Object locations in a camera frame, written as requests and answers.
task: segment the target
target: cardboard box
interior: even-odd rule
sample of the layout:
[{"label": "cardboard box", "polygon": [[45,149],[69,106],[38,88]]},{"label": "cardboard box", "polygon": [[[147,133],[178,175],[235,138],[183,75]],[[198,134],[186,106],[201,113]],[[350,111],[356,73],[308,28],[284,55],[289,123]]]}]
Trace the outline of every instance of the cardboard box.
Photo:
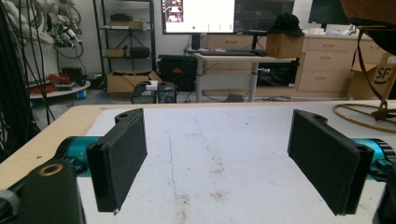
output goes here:
[{"label": "cardboard box", "polygon": [[107,56],[108,57],[125,57],[126,56],[126,50],[124,49],[108,49],[107,50]]},{"label": "cardboard box", "polygon": [[266,56],[274,58],[300,58],[304,37],[286,34],[268,34]]},{"label": "cardboard box", "polygon": [[163,82],[153,71],[118,71],[107,75],[107,93],[113,99],[131,99],[134,87],[143,81]]},{"label": "cardboard box", "polygon": [[123,27],[127,26],[131,30],[143,30],[143,22],[142,21],[110,21],[109,25]]},{"label": "cardboard box", "polygon": [[365,63],[367,78],[361,71],[359,62],[352,67],[353,78],[349,85],[347,98],[355,100],[376,99],[369,83],[386,99],[388,99],[395,81],[396,56],[384,53],[379,64]]}]

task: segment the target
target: white desk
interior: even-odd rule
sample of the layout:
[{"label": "white desk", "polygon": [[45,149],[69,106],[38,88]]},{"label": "white desk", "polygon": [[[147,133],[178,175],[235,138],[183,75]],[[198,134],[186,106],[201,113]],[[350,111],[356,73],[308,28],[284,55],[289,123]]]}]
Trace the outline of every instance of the white desk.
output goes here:
[{"label": "white desk", "polygon": [[335,217],[287,154],[294,108],[320,114],[347,137],[396,148],[394,134],[334,115],[338,103],[73,107],[0,164],[0,189],[50,159],[67,136],[103,135],[116,114],[142,106],[148,156],[120,213],[98,213],[91,180],[78,178],[88,223],[371,224],[384,183],[366,181],[357,214]]},{"label": "white desk", "polygon": [[[204,56],[194,54],[198,62],[196,78],[196,102],[201,103],[203,90],[237,90],[249,89],[248,100],[254,101],[256,95],[259,63],[286,63],[295,58],[271,58],[250,56]],[[204,62],[211,63],[252,63],[251,73],[244,75],[204,75]]]}]

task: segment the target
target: drawer handle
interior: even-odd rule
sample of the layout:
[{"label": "drawer handle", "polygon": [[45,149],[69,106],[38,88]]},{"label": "drawer handle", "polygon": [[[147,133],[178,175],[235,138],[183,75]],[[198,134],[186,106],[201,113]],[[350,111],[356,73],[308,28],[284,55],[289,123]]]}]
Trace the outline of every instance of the drawer handle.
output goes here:
[{"label": "drawer handle", "polygon": [[225,42],[226,43],[232,43],[232,44],[234,44],[234,43],[236,43],[236,42],[238,42],[237,40],[225,40]]},{"label": "drawer handle", "polygon": [[330,55],[320,55],[321,59],[330,59],[331,57]]},{"label": "drawer handle", "polygon": [[324,47],[334,47],[334,44],[324,43],[323,46]]},{"label": "drawer handle", "polygon": [[326,79],[326,76],[315,76],[316,80],[324,80]]}]

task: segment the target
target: metal shelving unit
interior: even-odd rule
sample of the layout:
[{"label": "metal shelving unit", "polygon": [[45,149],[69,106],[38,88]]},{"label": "metal shelving unit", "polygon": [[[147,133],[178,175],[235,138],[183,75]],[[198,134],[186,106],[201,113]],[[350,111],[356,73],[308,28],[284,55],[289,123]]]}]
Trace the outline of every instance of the metal shelving unit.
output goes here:
[{"label": "metal shelving unit", "polygon": [[[148,29],[146,30],[134,30],[134,29],[113,29],[111,26],[108,25],[109,22],[109,11],[111,12],[111,9],[109,7],[112,6],[112,4],[131,4],[132,7],[134,7],[134,4],[136,5],[136,8],[132,8],[133,11],[138,11],[138,10],[148,10],[149,16],[149,22],[148,24],[143,24],[144,26],[147,25]],[[95,15],[95,23],[96,23],[96,32],[97,32],[97,37],[98,37],[98,48],[99,48],[99,54],[100,54],[100,59],[101,59],[101,66],[102,66],[102,74],[105,76],[108,73],[111,73],[113,71],[113,63],[118,60],[128,60],[131,64],[129,65],[130,68],[134,69],[134,61],[136,59],[138,60],[149,60],[150,61],[150,66],[152,71],[157,70],[157,62],[156,62],[156,51],[155,51],[155,29],[154,29],[154,6],[151,0],[124,0],[124,1],[105,1],[105,0],[93,0],[93,7],[94,7],[94,15]],[[128,14],[128,7],[124,8],[116,8],[117,12],[122,12],[125,14]],[[149,42],[146,39],[146,42],[148,42],[148,46],[150,50],[150,55],[147,58],[139,58],[139,57],[132,57],[132,56],[125,56],[125,57],[111,57],[106,55],[106,50],[111,49],[111,38],[115,36],[125,36],[125,38],[122,40],[126,40],[129,38],[129,43],[126,45],[129,48],[133,46],[133,42],[137,42],[139,45],[143,45],[142,42],[139,40],[139,37],[136,37],[137,35],[149,35]]]}]

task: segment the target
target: white drawer cabinet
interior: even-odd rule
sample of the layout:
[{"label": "white drawer cabinet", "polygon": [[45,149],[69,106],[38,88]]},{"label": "white drawer cabinet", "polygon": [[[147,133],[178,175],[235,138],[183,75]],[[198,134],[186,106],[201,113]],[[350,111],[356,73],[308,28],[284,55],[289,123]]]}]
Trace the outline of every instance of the white drawer cabinet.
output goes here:
[{"label": "white drawer cabinet", "polygon": [[[250,48],[249,35],[207,35],[202,48],[232,49]],[[358,40],[352,36],[307,35],[300,57],[300,67],[294,87],[257,87],[256,96],[289,97],[346,97],[352,78],[350,68]],[[266,37],[259,40],[257,49],[266,47]],[[373,40],[363,39],[361,50],[365,63],[378,63],[382,50]],[[207,74],[249,69],[250,64],[207,64]],[[211,91],[212,95],[244,94],[241,91]]]}]

